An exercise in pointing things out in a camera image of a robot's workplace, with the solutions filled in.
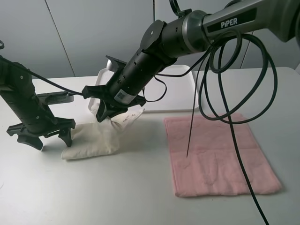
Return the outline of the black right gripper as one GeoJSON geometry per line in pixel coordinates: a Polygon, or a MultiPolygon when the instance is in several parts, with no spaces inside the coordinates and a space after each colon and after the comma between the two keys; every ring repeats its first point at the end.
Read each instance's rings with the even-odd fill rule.
{"type": "Polygon", "coordinates": [[[119,114],[126,113],[130,107],[136,105],[144,106],[146,104],[146,99],[139,95],[134,97],[133,100],[130,100],[129,104],[120,103],[114,99],[105,85],[85,86],[82,90],[82,95],[85,99],[100,99],[96,113],[96,119],[98,122],[102,122],[106,117],[112,119],[119,114]]]}

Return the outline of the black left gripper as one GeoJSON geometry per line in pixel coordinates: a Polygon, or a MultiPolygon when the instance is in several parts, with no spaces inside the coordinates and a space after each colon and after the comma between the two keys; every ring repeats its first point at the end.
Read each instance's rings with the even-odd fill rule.
{"type": "Polygon", "coordinates": [[[56,124],[51,121],[38,122],[34,124],[19,123],[9,126],[7,133],[10,136],[18,135],[17,141],[22,144],[31,146],[37,150],[42,150],[43,143],[39,139],[40,136],[45,138],[53,135],[64,141],[67,147],[72,146],[71,128],[75,128],[74,119],[56,118],[56,124]]]}

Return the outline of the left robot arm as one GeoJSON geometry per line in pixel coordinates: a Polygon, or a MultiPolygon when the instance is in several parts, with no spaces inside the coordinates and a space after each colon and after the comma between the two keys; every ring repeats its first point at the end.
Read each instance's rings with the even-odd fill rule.
{"type": "Polygon", "coordinates": [[[30,71],[20,63],[1,58],[0,95],[21,121],[7,129],[10,136],[18,136],[19,143],[42,150],[40,137],[57,135],[68,147],[72,145],[75,120],[55,117],[49,108],[49,105],[73,102],[72,93],[36,94],[30,71]]]}

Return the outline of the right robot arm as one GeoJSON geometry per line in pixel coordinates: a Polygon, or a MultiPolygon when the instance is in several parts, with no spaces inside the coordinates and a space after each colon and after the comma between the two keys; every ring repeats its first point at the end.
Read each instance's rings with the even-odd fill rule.
{"type": "Polygon", "coordinates": [[[177,19],[171,23],[156,20],[146,30],[139,49],[129,62],[110,57],[113,76],[105,85],[86,86],[84,98],[97,98],[98,122],[125,113],[135,105],[144,105],[142,89],[181,56],[204,53],[214,73],[226,71],[236,60],[242,40],[261,46],[252,31],[269,29],[287,42],[299,37],[300,3],[297,0],[233,0],[214,14],[201,10],[181,11],[170,2],[177,19]]]}

